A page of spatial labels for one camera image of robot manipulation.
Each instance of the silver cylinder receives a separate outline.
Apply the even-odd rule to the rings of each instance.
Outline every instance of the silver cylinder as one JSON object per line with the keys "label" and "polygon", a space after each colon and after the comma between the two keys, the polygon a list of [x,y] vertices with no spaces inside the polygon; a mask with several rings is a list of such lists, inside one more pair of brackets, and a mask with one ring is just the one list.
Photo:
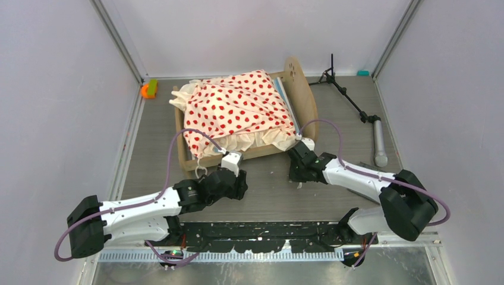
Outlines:
{"label": "silver cylinder", "polygon": [[385,153],[385,143],[383,142],[382,122],[376,120],[373,123],[374,128],[374,163],[378,167],[387,166],[388,158]]}

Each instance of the round wooden headboard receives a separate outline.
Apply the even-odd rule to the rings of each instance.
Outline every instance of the round wooden headboard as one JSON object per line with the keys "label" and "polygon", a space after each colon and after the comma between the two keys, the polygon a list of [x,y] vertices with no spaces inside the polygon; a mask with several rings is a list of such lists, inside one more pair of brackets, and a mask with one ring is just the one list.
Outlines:
{"label": "round wooden headboard", "polygon": [[[307,122],[318,119],[317,105],[311,92],[311,88],[306,81],[298,59],[290,56],[285,60],[283,68],[282,84],[289,96],[292,108],[296,114],[297,121],[302,127]],[[317,141],[319,136],[319,123],[311,123],[303,130],[303,136]]]}

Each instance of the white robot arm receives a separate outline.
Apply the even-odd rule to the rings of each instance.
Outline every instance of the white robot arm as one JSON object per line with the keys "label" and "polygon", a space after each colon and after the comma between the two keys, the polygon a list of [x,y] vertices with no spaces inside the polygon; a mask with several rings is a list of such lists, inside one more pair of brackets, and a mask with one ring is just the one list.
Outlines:
{"label": "white robot arm", "polygon": [[161,196],[158,192],[103,202],[96,195],[86,197],[68,216],[68,227],[94,213],[107,210],[109,213],[85,221],[70,232],[72,257],[88,257],[104,246],[166,239],[171,229],[179,225],[178,215],[201,211],[223,197],[241,200],[248,188],[247,173],[239,169],[241,160],[241,153],[230,151],[217,171],[199,179],[182,180],[164,190]]}
{"label": "white robot arm", "polygon": [[[339,160],[333,154],[317,156],[313,150],[313,141],[303,138],[287,151],[291,158],[290,180],[343,186],[381,204],[370,209],[351,209],[338,223],[344,239],[392,231],[403,239],[414,241],[438,211],[433,199],[390,182],[398,180],[424,189],[417,177],[407,170],[397,174],[373,171]],[[377,178],[357,172],[370,173]]]}

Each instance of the gray floor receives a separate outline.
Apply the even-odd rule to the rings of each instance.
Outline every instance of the gray floor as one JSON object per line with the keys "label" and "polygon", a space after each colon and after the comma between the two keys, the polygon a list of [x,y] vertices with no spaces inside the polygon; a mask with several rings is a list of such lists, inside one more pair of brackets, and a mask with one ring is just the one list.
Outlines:
{"label": "gray floor", "polygon": [[[308,78],[308,82],[318,78]],[[384,118],[380,100],[370,77],[338,77],[348,95],[367,114]],[[188,80],[159,82],[157,98],[145,103],[131,157],[122,199],[158,192],[166,176],[168,145],[175,133],[174,107],[168,103],[173,86],[181,87]],[[358,113],[332,85],[312,86],[319,118],[334,121],[344,136],[343,157],[351,163],[373,165],[372,125],[360,122]],[[383,126],[389,164],[387,172],[400,170],[389,128]],[[316,153],[336,154],[338,137],[329,125],[320,126]],[[352,207],[369,208],[374,203],[344,188],[321,183],[289,183],[289,159],[285,153],[246,160],[241,168],[247,171],[248,191],[241,201],[221,199],[198,213],[180,216],[181,221],[294,221],[339,220]],[[177,150],[171,161],[171,184],[185,179],[178,164]]]}

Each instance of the wooden bed frame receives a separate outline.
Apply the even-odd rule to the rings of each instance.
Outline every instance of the wooden bed frame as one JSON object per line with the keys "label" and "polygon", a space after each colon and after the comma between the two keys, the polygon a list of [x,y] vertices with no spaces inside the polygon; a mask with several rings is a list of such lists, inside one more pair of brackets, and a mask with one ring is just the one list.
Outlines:
{"label": "wooden bed frame", "polygon": [[[280,77],[286,95],[294,110],[297,122],[300,127],[308,121],[318,119],[317,106],[315,99],[311,93],[310,86],[303,74],[301,65],[297,58],[291,56],[285,61],[283,71],[270,73],[272,79]],[[177,107],[175,108],[175,127],[177,132],[184,127],[184,113]],[[303,137],[311,138],[317,141],[319,135],[319,123],[312,123],[303,130]],[[192,177],[191,172],[196,169],[197,160],[192,159],[188,150],[187,143],[183,136],[177,138],[178,161],[182,170],[188,178]],[[262,147],[249,148],[247,151],[242,151],[243,159],[253,159],[255,157],[267,156],[270,154],[281,153],[282,151],[274,145],[265,145]],[[221,162],[222,155],[205,157],[200,160],[200,165],[204,167],[216,166]]]}

